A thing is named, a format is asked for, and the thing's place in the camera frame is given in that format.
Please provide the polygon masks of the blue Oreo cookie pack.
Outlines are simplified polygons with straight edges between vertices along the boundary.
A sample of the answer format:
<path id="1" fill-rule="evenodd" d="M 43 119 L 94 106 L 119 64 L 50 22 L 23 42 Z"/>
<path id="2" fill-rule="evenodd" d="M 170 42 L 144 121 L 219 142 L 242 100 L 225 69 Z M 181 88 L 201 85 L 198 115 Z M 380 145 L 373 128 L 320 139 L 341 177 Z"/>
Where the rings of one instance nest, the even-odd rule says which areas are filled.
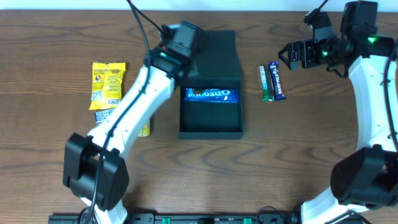
<path id="1" fill-rule="evenodd" d="M 186 88 L 184 101 L 199 101 L 205 103 L 237 103 L 237 90 L 229 88 Z"/>

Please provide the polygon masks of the yellow candy bag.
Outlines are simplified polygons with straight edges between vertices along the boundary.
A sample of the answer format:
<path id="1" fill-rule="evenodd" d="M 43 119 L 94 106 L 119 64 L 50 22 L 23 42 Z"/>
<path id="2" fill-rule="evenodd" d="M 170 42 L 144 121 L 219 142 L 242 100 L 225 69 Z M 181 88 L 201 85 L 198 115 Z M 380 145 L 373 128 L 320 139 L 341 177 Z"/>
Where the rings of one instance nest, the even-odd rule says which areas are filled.
<path id="1" fill-rule="evenodd" d="M 94 62 L 89 110 L 107 110 L 117 107 L 122 99 L 122 82 L 126 62 Z"/>

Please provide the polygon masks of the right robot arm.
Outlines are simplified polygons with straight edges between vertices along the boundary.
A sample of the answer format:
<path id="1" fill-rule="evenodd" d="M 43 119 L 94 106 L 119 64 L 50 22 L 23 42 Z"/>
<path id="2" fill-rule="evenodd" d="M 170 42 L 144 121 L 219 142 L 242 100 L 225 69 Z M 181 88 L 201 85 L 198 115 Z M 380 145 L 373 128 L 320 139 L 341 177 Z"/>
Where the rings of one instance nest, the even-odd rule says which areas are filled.
<path id="1" fill-rule="evenodd" d="M 376 2 L 347 2 L 335 35 L 318 7 L 303 18 L 313 37 L 278 54 L 291 70 L 325 65 L 337 72 L 342 65 L 358 119 L 355 152 L 334 166 L 329 187 L 302 203 L 291 223 L 364 222 L 363 212 L 397 204 L 397 41 L 377 34 L 376 17 Z"/>

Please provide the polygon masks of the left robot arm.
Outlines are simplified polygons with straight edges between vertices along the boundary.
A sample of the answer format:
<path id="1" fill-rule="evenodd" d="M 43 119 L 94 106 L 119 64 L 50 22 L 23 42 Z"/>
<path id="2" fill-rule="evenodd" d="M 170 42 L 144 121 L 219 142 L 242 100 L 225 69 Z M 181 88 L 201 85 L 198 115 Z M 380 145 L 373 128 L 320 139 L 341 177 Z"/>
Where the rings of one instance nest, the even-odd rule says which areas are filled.
<path id="1" fill-rule="evenodd" d="M 189 74 L 205 36 L 187 21 L 163 30 L 166 35 L 148 51 L 136 81 L 110 116 L 86 136 L 72 134 L 65 144 L 63 184 L 87 204 L 77 223 L 124 223 L 127 218 L 122 197 L 129 185 L 129 151 L 140 130 Z"/>

